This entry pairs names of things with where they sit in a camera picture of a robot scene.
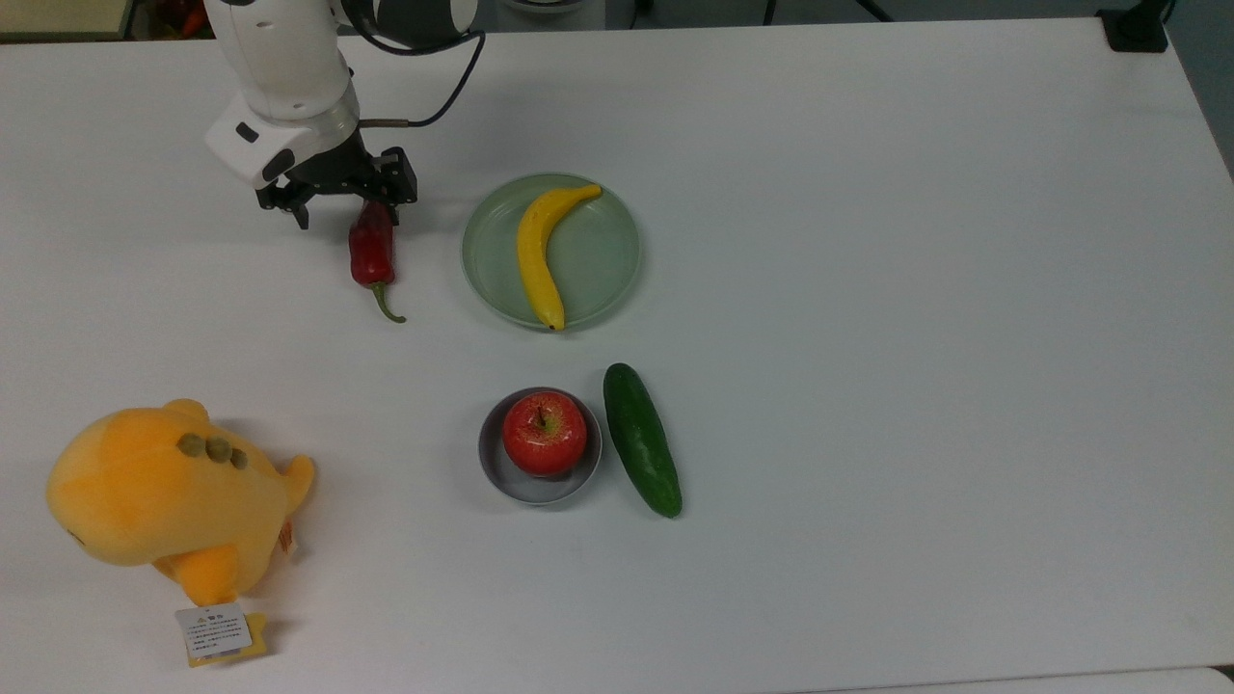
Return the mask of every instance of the round plate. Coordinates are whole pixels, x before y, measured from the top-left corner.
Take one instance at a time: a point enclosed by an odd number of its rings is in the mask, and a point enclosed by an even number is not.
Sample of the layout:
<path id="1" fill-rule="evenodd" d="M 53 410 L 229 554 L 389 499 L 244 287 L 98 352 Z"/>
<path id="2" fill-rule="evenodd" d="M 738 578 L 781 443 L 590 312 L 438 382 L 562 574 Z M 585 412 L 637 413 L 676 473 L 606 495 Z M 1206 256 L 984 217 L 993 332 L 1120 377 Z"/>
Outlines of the round plate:
<path id="1" fill-rule="evenodd" d="M 518 222 L 540 194 L 590 183 L 570 174 L 521 178 L 495 190 L 471 214 L 463 232 L 463 272 L 471 289 L 500 315 L 548 331 L 532 312 L 518 273 Z M 548 243 L 548 267 L 565 307 L 566 330 L 595 322 L 617 305 L 638 274 L 640 253 L 634 219 L 607 188 L 557 225 Z"/>
<path id="2" fill-rule="evenodd" d="M 582 419 L 587 422 L 587 446 L 582 449 L 582 458 L 569 470 L 553 477 L 533 477 L 518 469 L 501 443 L 501 425 L 510 408 L 532 393 L 542 390 L 561 393 L 574 400 L 574 404 L 582 412 Z M 484 468 L 484 474 L 489 475 L 489 482 L 506 496 L 533 506 L 542 506 L 565 499 L 591 479 L 591 473 L 596 472 L 596 464 L 600 463 L 601 441 L 600 422 L 581 400 L 557 388 L 527 388 L 507 395 L 485 417 L 484 426 L 480 427 L 480 467 Z"/>

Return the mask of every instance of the green plate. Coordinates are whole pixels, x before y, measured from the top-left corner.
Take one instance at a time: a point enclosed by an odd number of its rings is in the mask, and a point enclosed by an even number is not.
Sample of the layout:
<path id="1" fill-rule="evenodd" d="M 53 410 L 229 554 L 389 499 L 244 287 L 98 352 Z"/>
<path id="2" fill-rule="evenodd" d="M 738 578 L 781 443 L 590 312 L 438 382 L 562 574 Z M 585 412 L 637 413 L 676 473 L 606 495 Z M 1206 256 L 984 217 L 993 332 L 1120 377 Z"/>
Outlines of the green plate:
<path id="1" fill-rule="evenodd" d="M 590 183 L 555 173 L 520 178 L 492 191 L 471 214 L 463 232 L 463 272 L 500 315 L 548 332 L 532 312 L 518 274 L 518 222 L 540 194 Z M 639 256 L 634 219 L 611 190 L 605 188 L 571 210 L 548 241 L 548 267 L 561 294 L 565 328 L 585 327 L 611 311 L 634 283 Z"/>

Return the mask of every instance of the stuffed animal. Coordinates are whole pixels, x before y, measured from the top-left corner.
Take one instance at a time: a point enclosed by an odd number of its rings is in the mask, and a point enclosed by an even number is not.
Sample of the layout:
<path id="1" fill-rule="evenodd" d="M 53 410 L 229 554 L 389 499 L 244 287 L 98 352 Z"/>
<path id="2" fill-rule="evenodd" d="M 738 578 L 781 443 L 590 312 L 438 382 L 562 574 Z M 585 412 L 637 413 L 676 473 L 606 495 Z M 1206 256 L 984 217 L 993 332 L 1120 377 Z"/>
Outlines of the stuffed animal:
<path id="1" fill-rule="evenodd" d="M 91 557 L 154 564 L 206 606 L 262 578 L 312 479 L 308 457 L 280 474 L 200 403 L 174 400 L 86 427 L 52 469 L 47 505 Z"/>

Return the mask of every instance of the black stand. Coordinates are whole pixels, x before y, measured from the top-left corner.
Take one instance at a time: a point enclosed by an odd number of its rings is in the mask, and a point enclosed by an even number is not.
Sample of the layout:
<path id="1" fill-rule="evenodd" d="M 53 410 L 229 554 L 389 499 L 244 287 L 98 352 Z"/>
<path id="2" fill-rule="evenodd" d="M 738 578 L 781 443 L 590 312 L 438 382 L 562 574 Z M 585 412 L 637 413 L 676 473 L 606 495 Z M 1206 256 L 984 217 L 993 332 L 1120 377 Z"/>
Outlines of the black stand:
<path id="1" fill-rule="evenodd" d="M 1161 26 L 1161 12 L 1170 0 L 1143 0 L 1130 10 L 1098 10 L 1106 41 L 1118 53 L 1165 53 L 1170 41 Z"/>

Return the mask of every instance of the cucumber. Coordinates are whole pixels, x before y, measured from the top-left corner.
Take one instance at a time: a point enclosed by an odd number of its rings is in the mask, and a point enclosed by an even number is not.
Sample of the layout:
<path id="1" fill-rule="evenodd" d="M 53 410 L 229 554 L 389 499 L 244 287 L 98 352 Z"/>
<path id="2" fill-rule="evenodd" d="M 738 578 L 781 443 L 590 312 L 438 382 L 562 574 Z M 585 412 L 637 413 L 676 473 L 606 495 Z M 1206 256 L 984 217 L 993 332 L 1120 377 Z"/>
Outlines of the cucumber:
<path id="1" fill-rule="evenodd" d="M 681 487 L 664 425 L 643 379 L 628 364 L 616 363 L 605 372 L 605 415 L 634 489 L 653 511 L 676 517 L 681 512 Z"/>

